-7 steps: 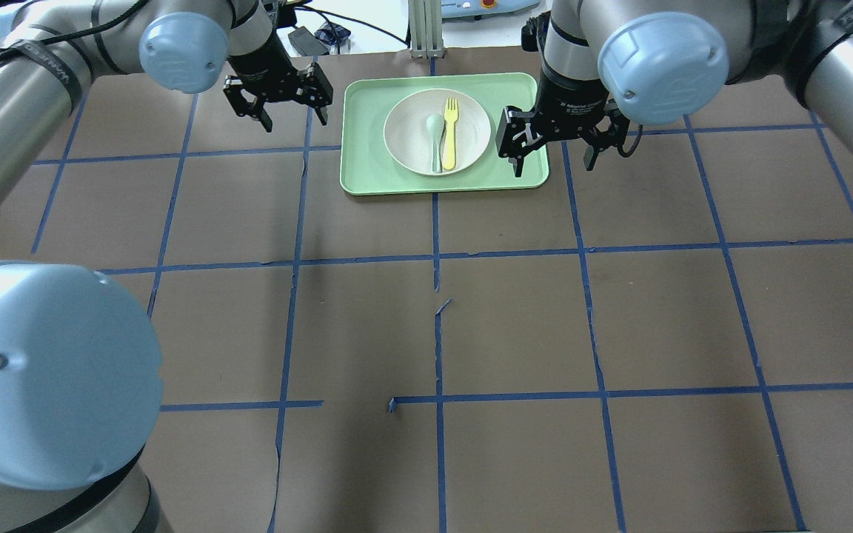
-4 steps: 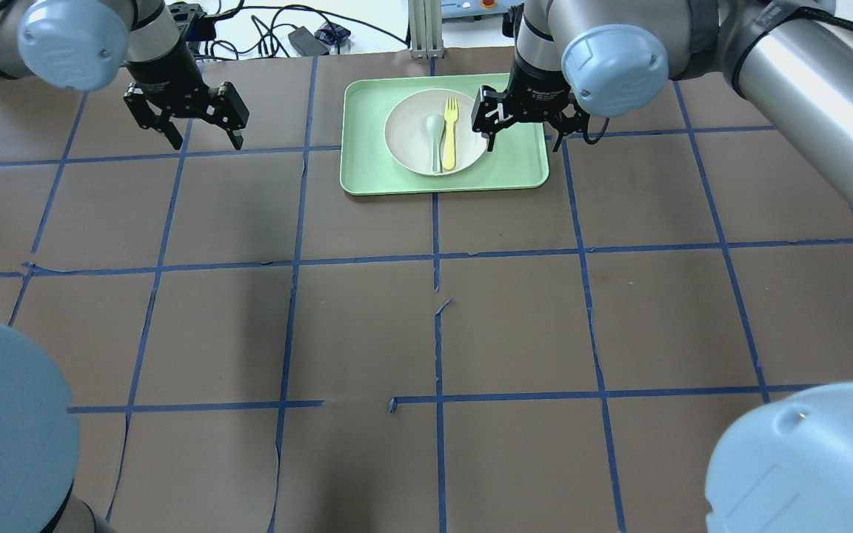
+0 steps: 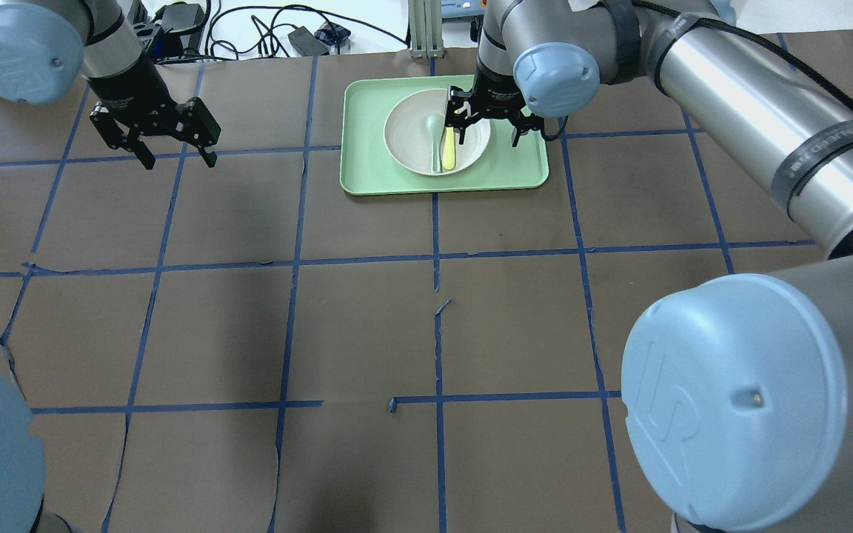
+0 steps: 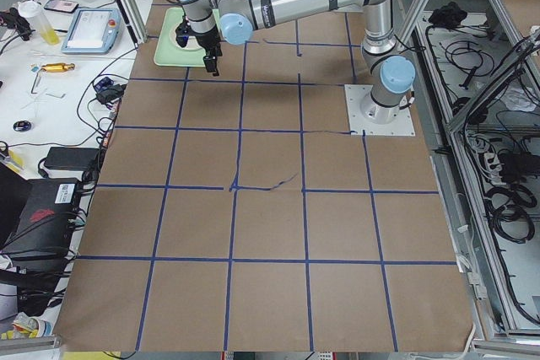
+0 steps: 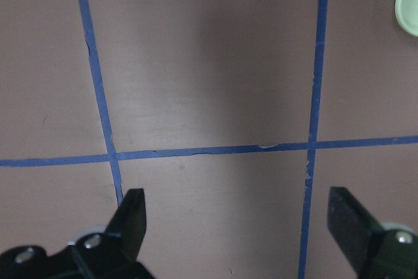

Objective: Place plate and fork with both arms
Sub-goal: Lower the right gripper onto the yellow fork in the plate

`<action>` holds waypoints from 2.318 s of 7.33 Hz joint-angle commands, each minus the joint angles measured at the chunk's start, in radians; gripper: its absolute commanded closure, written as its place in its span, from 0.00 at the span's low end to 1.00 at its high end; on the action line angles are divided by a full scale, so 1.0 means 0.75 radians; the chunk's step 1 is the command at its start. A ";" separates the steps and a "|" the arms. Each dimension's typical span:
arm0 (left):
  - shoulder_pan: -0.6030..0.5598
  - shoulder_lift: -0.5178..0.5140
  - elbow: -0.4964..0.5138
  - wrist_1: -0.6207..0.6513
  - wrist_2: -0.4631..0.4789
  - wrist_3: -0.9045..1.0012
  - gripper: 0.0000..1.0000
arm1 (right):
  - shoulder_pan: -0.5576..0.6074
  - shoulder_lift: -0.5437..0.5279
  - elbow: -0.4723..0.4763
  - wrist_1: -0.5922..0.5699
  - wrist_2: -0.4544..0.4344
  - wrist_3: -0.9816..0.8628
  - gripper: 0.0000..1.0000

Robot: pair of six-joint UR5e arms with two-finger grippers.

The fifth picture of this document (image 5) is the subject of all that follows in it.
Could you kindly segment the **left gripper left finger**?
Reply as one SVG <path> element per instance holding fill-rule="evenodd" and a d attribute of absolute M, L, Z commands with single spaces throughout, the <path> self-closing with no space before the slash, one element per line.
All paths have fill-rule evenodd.
<path fill-rule="evenodd" d="M 48 255 L 35 245 L 1 254 L 1 278 L 153 278 L 137 257 L 146 234 L 142 188 L 130 189 L 102 232 L 88 233 Z"/>

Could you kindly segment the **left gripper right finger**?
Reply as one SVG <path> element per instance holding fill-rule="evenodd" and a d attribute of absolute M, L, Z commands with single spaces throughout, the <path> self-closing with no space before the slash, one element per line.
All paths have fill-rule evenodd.
<path fill-rule="evenodd" d="M 417 233 L 378 222 L 345 187 L 329 189 L 327 227 L 357 278 L 417 278 Z"/>

